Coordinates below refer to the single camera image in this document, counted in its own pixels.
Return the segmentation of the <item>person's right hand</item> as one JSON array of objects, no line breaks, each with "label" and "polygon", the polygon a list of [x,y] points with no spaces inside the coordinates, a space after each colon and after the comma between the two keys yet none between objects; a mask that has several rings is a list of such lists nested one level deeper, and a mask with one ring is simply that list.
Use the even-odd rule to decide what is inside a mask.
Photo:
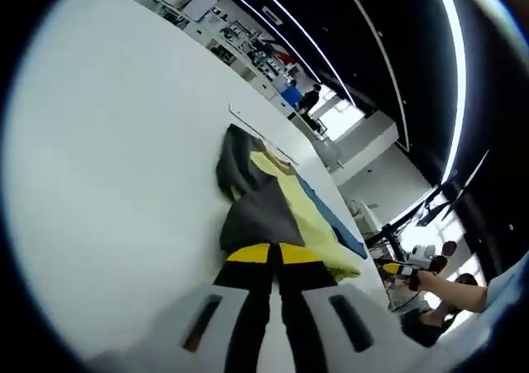
[{"label": "person's right hand", "polygon": [[418,270],[416,278],[417,290],[426,292],[431,292],[438,280],[438,277],[434,273],[427,270]]}]

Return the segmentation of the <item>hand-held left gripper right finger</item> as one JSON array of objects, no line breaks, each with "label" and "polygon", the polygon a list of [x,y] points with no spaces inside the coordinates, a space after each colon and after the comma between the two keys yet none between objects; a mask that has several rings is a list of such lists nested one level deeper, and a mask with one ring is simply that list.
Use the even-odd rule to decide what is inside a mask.
[{"label": "hand-held left gripper right finger", "polygon": [[309,249],[279,245],[282,318],[298,372],[404,372],[411,343],[396,318],[353,285],[338,285]]}]

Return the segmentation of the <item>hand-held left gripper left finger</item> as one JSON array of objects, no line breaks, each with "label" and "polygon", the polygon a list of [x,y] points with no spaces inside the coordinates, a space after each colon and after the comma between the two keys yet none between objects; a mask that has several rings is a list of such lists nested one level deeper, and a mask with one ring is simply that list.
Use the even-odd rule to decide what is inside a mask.
[{"label": "hand-held left gripper left finger", "polygon": [[269,245],[243,247],[216,279],[164,307],[146,334],[98,357],[101,372],[255,372],[269,321]]}]

